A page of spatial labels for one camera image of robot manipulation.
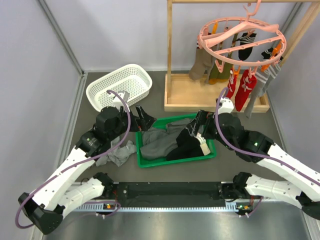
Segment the red sock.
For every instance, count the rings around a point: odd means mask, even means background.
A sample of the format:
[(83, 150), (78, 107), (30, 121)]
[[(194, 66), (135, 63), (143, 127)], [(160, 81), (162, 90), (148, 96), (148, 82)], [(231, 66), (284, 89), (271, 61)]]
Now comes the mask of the red sock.
[(238, 78), (238, 75), (234, 74), (233, 72), (230, 74), (228, 78), (228, 84), (227, 84), (228, 92), (225, 95), (225, 97), (228, 99), (231, 99), (236, 91), (237, 78)]
[(235, 109), (240, 112), (247, 101), (249, 94), (253, 91), (257, 84), (254, 74), (249, 75), (250, 71), (246, 69), (240, 79), (238, 91), (235, 95)]

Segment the pink round clip hanger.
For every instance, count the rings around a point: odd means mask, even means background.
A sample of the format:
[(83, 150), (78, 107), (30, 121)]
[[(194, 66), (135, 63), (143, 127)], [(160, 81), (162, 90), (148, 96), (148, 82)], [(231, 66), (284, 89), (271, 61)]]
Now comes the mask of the pink round clip hanger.
[[(280, 31), (278, 24), (269, 24), (267, 22), (253, 19), (259, 10), (261, 5), (261, 1), (258, 0), (255, 6), (254, 11), (250, 12), (247, 9), (245, 17), (222, 17), (214, 19), (208, 23), (206, 23), (200, 30), (199, 35), (197, 37), (197, 42), (201, 49), (205, 49), (209, 54), (213, 56), (215, 59), (215, 64), (218, 68), (220, 73), (223, 72), (225, 63), (233, 64), (234, 66), (241, 66), (241, 67), (262, 67), (262, 71), (266, 70), (269, 65), (276, 64), (280, 57), (285, 53), (287, 48), (287, 40), (284, 34)], [(218, 32), (215, 34), (208, 35), (208, 27), (210, 25), (215, 25), (220, 22), (228, 23), (228, 22), (237, 22), (238, 24), (230, 27), (222, 32)], [(218, 46), (221, 42), (233, 37), (235, 34), (239, 33), (254, 33), (255, 31), (267, 32), (274, 34), (273, 37), (266, 38), (263, 40), (254, 41), (253, 43), (246, 44), (246, 45), (238, 45), (229, 48), (222, 48), (219, 50), (212, 50), (214, 46)], [(277, 46), (275, 48), (275, 52), (272, 53), (272, 57), (266, 61), (242, 61), (236, 60), (232, 58), (228, 58), (228, 54), (231, 52), (239, 51), (245, 48), (255, 48), (260, 45), (276, 43)]]

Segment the grey striped sock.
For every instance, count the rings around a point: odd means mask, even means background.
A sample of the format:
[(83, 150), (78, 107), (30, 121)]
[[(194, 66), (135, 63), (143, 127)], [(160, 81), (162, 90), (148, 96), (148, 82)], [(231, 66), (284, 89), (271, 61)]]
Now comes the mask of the grey striped sock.
[(270, 83), (277, 77), (277, 75), (281, 71), (280, 64), (282, 63), (282, 60), (283, 60), (283, 57), (281, 56), (277, 63), (269, 66), (268, 69), (269, 69), (270, 75), (269, 75), (268, 80), (265, 83), (264, 87), (262, 88), (262, 95), (264, 95), (266, 93), (267, 89), (269, 88)]
[(259, 66), (256, 73), (255, 73), (255, 77), (257, 79), (257, 83), (254, 87), (254, 89), (252, 90), (251, 94), (250, 94), (250, 100), (244, 110), (244, 114), (245, 116), (249, 119), (252, 115), (253, 112), (253, 108), (254, 108), (254, 103), (256, 101), (256, 99), (258, 97), (261, 96), (262, 93), (262, 89), (265, 86), (268, 78), (270, 76), (270, 72), (269, 72), (269, 66), (266, 70), (262, 71), (262, 67)]

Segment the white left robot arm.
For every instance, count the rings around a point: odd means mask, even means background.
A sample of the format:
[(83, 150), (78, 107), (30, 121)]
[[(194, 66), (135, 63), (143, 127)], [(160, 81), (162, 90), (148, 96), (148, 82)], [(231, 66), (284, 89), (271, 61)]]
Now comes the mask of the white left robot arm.
[(18, 198), (18, 211), (44, 235), (52, 233), (74, 209), (97, 198), (109, 198), (114, 191), (111, 179), (105, 173), (97, 173), (87, 183), (69, 191), (69, 187), (97, 159), (112, 152), (111, 142), (129, 132), (145, 132), (156, 122), (141, 106), (136, 106), (137, 116), (127, 107), (103, 108), (96, 116), (93, 127), (85, 132), (70, 154), (55, 172), (31, 193), (24, 192)]

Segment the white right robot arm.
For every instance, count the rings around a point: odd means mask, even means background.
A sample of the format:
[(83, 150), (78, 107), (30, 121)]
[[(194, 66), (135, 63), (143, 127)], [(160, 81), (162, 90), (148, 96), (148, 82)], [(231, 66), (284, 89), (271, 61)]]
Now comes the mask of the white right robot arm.
[(320, 218), (320, 173), (285, 152), (266, 135), (246, 130), (231, 113), (215, 114), (200, 110), (187, 124), (190, 135), (199, 129), (206, 140), (216, 140), (242, 160), (267, 168), (282, 181), (241, 172), (233, 179), (233, 192), (239, 198), (261, 196), (277, 199), (301, 209), (308, 216)]

